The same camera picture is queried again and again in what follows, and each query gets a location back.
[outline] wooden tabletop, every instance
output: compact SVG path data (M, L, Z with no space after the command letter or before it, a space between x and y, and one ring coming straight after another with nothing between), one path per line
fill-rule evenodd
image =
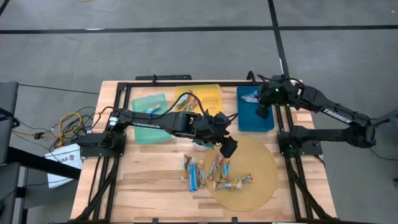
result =
M106 106L113 106L117 83L114 81L103 82L96 113ZM221 91L223 113L235 113L236 87L221 87ZM158 93L166 95L168 106L174 102L174 87L133 87L130 94L129 109L131 110L133 98ZM311 114L308 111L291 109L294 124L314 128ZM107 110L103 114L94 132L100 133L103 131L109 113L110 110ZM282 116L284 126L289 127L283 109ZM264 206L251 212L236 212L225 208L209 194L207 189L189 192L187 186L181 183L179 175L184 153L190 153L196 158L205 155L204 152L193 148L192 140L172 138L166 142L140 145L134 140L134 127L129 127L127 129L126 149L119 165L111 222L151 222L152 218L159 218L160 222L230 222L231 217L237 217L241 222L286 222L295 220L285 162L279 153L276 138L278 127L275 114L274 121L275 128L272 131L245 133L260 139L271 151L279 172L278 188L274 196ZM239 133L237 121L233 121L227 130L232 136ZM97 158L94 157L84 160L71 218L77 217L87 206L96 161ZM302 156L302 161L309 191L323 209L335 217L336 212L323 164L313 156ZM100 170L101 165L98 169L96 184L100 178ZM305 207L302 194L299 189L297 189L297 192L301 214L304 217ZM104 217L107 198L106 192L101 204L100 218Z

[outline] protein bar wrapper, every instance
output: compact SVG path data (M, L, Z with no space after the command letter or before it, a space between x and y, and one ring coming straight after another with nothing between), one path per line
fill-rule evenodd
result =
M195 164L189 164L189 191L198 190L198 179Z
M177 108L178 108L178 109L181 109L181 108L184 106L184 104L185 104L190 98L191 98L191 95L184 94L184 95L178 100L178 102L177 102Z
M209 174L207 174L206 176L208 180L214 180L214 174L216 173L216 170L219 168L220 164L223 162L223 159L223 155L221 153L218 153Z
M145 113L152 114L155 112L155 110L159 109L160 107L161 107L160 104L157 104L156 106L151 106L148 110L146 110Z
M229 171L229 158L225 158L223 161L223 169L221 170L221 182L226 182Z
M181 181L188 181L188 164L191 161L192 156L189 154L184 154L184 165L182 166L181 170Z
M189 104L184 108L184 111L191 111L196 107L198 104L197 99L193 99L192 101L189 102Z
M251 174L246 175L245 177L239 178L242 181L242 184L250 184L254 182L253 176Z
M205 172L203 171L203 160L197 162L197 169L199 172L199 189L204 189L206 187Z
M242 181L241 180L233 180L231 182L213 182L213 190L219 189L242 189Z

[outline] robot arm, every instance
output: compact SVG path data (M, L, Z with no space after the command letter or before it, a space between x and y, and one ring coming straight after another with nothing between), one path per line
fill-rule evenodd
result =
M322 112L349 125L346 129L307 129L294 126L283 136L292 147L300 148L306 141L345 141L356 147L371 147L376 144L374 125L365 114L329 100L321 91L306 86L299 80L295 85L290 78L282 76L274 76L268 80L269 82L264 82L260 87L257 115L268 117L268 107L278 104L293 106L297 110L303 108L316 113Z
M233 138L226 137L229 134L226 128L230 123L228 117L223 113L218 113L213 117L208 112L204 115L191 112L147 114L127 109L117 109L109 116L101 138L93 140L90 136L93 134L87 134L78 140L78 144L81 147L97 145L112 149L118 145L119 136L125 132L128 126L139 126L162 129L180 138L222 144L220 152L225 158L229 158L237 148L238 143Z

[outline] bracket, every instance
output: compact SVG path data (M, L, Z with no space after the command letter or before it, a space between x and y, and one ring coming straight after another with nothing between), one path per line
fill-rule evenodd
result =
M124 147L126 145L126 134L123 134L118 138L114 147L109 148L101 146L100 142L104 139L105 133L93 133L86 136L80 137L78 142L84 145L85 142L90 143L86 146L81 146L80 156L81 159L86 157L121 157L124 154Z
M303 144L300 149L293 148L289 142L289 132L281 131L278 132L278 143L279 150L282 155L288 155L290 157L295 157L298 155L313 155L320 156L322 155L322 148L318 141L307 141Z

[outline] wire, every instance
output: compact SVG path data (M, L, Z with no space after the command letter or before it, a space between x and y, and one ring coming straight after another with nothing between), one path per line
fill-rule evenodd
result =
M98 113L99 117L98 119L95 121L94 125L91 127L91 130L94 129L94 127L97 125L98 121L101 119L101 114L105 112L106 109L112 108L114 109L113 106L106 106L101 112Z
M82 108L76 110L75 113L79 113L80 111L82 111L83 109L86 109L86 108L92 108L92 109L94 109L94 110L96 109L94 106L84 106L84 107L82 107ZM72 117L72 116L69 116L69 117L65 118L63 121L65 122L65 121L69 120L71 117ZM58 125L59 125L59 123L57 123L57 124L55 124L54 126L52 126L52 128L55 128L55 127L57 127Z
M71 116L71 115L76 115L76 116L79 117L80 121L79 121L78 126L80 126L80 125L82 124L82 122L83 122L83 119L81 118L80 114L78 114L78 113L76 113L76 112L68 113L68 114L66 114L64 117L62 117L61 120L60 120L60 124L58 125L59 138L60 138L60 141L58 142L58 147L63 146L63 142L62 142L62 137L63 137L62 123L63 123L63 120L66 119L67 117ZM71 134L71 133L73 133L74 131L75 131L75 129L73 129L73 130L71 130L71 131L65 133L65 135Z
M89 194L89 196L88 196L88 206L90 205L91 195L93 194L93 188L94 188L95 178L96 178L96 176L97 176L97 170L98 170L98 165L100 164L100 160L101 160L101 158L99 157L98 160L97 160L97 163L95 164L93 181L91 182L90 194Z
M230 124L230 123L232 123L233 120L236 119L236 117L238 117L238 115L239 115L239 113L231 114L231 115L229 115L229 116L227 117L227 118L232 117L230 120L225 121L225 122L215 123L215 124Z
M31 127L31 126L29 126L29 125L27 125L27 124L25 124L25 123L23 123L20 119L18 119L18 118L15 118L16 120L18 120L21 124L23 124L24 126L27 126L28 128L30 128L30 129L33 129L33 130L44 130L44 131L48 131L47 129L45 129L45 128L33 128L33 127Z
M379 156L376 152L373 151L372 147L369 147L369 149L373 152L373 154L375 154L380 159L385 159L387 161L398 161L398 159L391 159L391 158L386 158L386 157Z
M25 185L25 187L28 187L28 186L41 186L41 185L46 185L46 184L58 183L58 182L65 181L65 180L68 180L68 179L69 179L69 178L66 178L66 179L63 179L63 180L58 180L58 181L46 182L46 183L42 183L42 184L27 184L27 185ZM14 189L13 191L11 191L11 192L9 192L8 194L6 194L6 196L4 196L4 197L0 200L0 202L2 202L4 199L6 199L6 197L8 197L10 194L12 194L12 193L14 193L14 192L16 192L16 191L17 191L17 189Z
M170 112L170 111L174 108L174 106L178 103L178 101L179 101L179 100L181 99L181 97L183 97L184 95L191 95L192 97L194 97L194 99L196 99L196 100L198 101L199 108L200 108L201 112L203 113L203 115L206 116L207 118L209 118L209 115L206 114L205 110L203 109L203 106L201 105L201 101L199 100L199 98L198 98L196 95L194 95L193 93L185 92L185 93L182 93L182 94L175 100L175 102L171 105L171 107L170 107L167 111L165 111L164 113L162 113L160 116L158 116L158 117L156 117L156 118L152 118L152 119L159 119L159 118L164 117L168 112Z
M30 141L30 140L28 140L28 139L26 139L26 138L23 138L22 136L19 136L19 135L15 134L15 133L13 133L13 134L14 134L15 136L17 136L17 137L19 137L19 138L21 138L21 139L27 141L27 142L30 142L30 143L35 144L35 145L38 145L38 146L42 146L43 148L45 148L46 150L48 150L48 152L51 153L51 155L55 158L55 160L56 160L57 162L60 162L60 161L52 154L52 152L51 152L51 150L50 150L49 148L43 146L42 144L39 144L39 143L36 143L36 142L32 142L32 141Z
M288 77L288 78L279 78L279 79L276 79L276 80L275 80L275 79L267 78L267 77L265 77L264 75L260 75L260 74L257 74L257 76L258 76L263 82L266 82L266 80L268 80L268 81L294 80L294 81L298 82L300 85L302 85L302 86L303 86L303 89L305 90L305 92L308 94L308 96L310 96L310 92L309 92L307 86L306 86L303 82L301 82L299 79L297 79L297 78L290 78L290 77Z
M14 130L12 130L12 132L16 133L16 134L23 134L23 135L26 135L26 136L35 136L34 134L25 133L25 132L22 132L22 131L14 131Z
M317 155L313 155L315 158L317 158L319 161L321 161L323 163L323 166L326 167L325 161L323 161L323 159Z
M71 127L72 127L72 130L74 130L74 132L73 132L73 135L72 135L72 136L70 136L70 137L64 136L64 138L65 138L65 139L73 139L75 136L77 136L77 137L82 137L82 135L79 135L79 132L80 132L80 131L83 131L83 132L86 131L86 123L87 123L89 120L92 120L92 119L93 119L93 118L92 118L93 115L94 115L94 113L91 114L90 116L88 116L88 115L82 116L82 117L81 117L82 119L83 119L83 118L88 118L88 119L87 119L85 122L83 122L83 124L82 124L81 127L78 127L77 125L73 125L76 121L79 120L79 118L78 118L78 119L75 119L74 121L72 121L72 122L70 122L68 125L66 125L66 126L64 127L63 131L62 131L62 133L64 133L64 135L65 135L65 133L69 132L69 129L70 129Z

